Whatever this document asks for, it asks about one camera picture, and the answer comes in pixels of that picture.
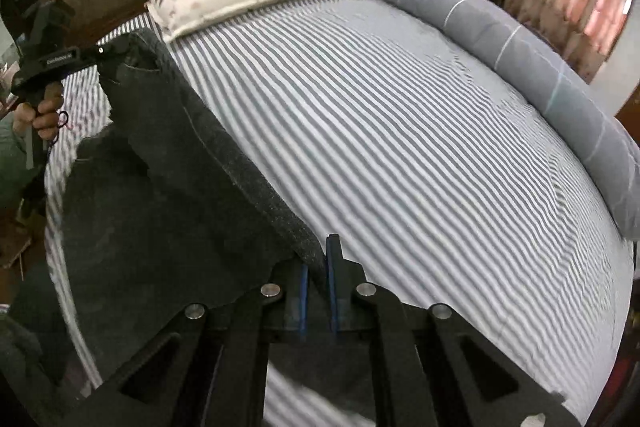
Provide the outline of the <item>person's left hand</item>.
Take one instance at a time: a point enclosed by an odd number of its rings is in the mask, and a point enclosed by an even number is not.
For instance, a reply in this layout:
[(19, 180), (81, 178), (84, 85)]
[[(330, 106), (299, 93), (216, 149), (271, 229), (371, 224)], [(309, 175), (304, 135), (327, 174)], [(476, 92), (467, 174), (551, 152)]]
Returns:
[(63, 102), (62, 83), (50, 83), (44, 90), (43, 100), (36, 108), (27, 102), (17, 106), (13, 117), (13, 131), (19, 136), (24, 136), (29, 130), (36, 130), (43, 141), (53, 141), (58, 135), (58, 111)]

